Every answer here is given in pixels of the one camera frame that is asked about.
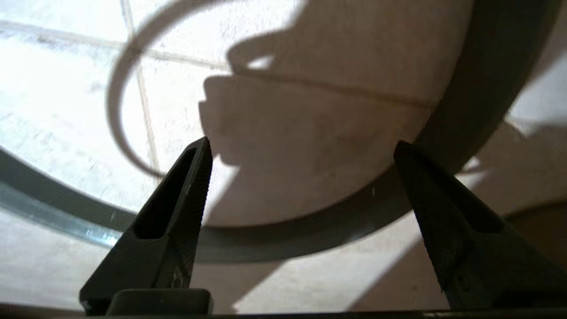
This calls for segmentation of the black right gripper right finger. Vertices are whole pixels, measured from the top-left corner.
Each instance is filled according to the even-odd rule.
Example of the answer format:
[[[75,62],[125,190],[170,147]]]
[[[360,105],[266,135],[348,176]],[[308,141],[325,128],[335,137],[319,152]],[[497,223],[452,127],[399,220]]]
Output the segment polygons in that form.
[[[452,309],[566,309],[563,269],[415,145],[394,161]]]

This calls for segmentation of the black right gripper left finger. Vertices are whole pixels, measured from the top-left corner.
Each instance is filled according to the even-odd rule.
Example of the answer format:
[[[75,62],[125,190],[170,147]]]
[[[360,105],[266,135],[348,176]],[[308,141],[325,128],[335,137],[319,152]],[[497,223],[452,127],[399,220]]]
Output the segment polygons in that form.
[[[206,289],[191,289],[213,158],[191,143],[79,292],[87,316],[209,315]]]

